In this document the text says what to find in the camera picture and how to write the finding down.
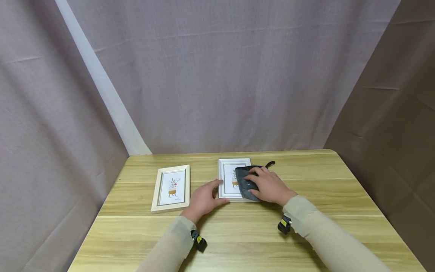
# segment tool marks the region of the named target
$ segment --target framed illustration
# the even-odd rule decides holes
[[[224,180],[219,185],[218,197],[229,198],[231,202],[252,202],[240,194],[235,172],[236,167],[251,165],[251,160],[249,158],[219,159],[217,164],[219,179]]]
[[[151,212],[182,210],[190,203],[190,166],[160,168],[157,171]]]

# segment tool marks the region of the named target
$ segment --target potted plant drawing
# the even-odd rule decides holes
[[[233,184],[233,188],[234,188],[234,186],[239,186],[239,184],[237,183],[237,176],[236,176],[236,170],[233,170],[233,181],[232,181],[232,184]]]
[[[180,181],[180,178],[175,180],[175,179],[171,179],[171,185],[169,186],[169,197],[171,197],[171,195],[175,195],[177,196],[177,182]]]

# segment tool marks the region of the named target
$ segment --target right hand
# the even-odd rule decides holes
[[[249,170],[251,175],[247,175],[245,179],[254,182],[258,186],[258,190],[251,189],[249,192],[257,198],[276,203],[283,207],[292,197],[298,194],[287,188],[275,172],[270,172],[266,167],[254,167]]]

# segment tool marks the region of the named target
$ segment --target white picture frame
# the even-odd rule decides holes
[[[218,187],[218,198],[228,198],[231,202],[254,202],[243,198],[238,190],[237,179],[233,170],[236,167],[251,165],[249,158],[218,159],[218,177],[224,182]]]
[[[160,168],[157,171],[151,212],[182,210],[190,203],[190,165]]]

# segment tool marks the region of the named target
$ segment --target wooden table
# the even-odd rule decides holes
[[[180,212],[151,214],[158,168],[191,166],[191,189],[218,176],[218,158],[250,158],[271,167],[296,192],[373,251],[393,271],[424,271],[340,157],[330,150],[170,154],[130,157],[69,271],[135,271]],[[198,224],[208,247],[192,250],[180,271],[324,271],[297,234],[282,236],[281,208],[230,203]]]

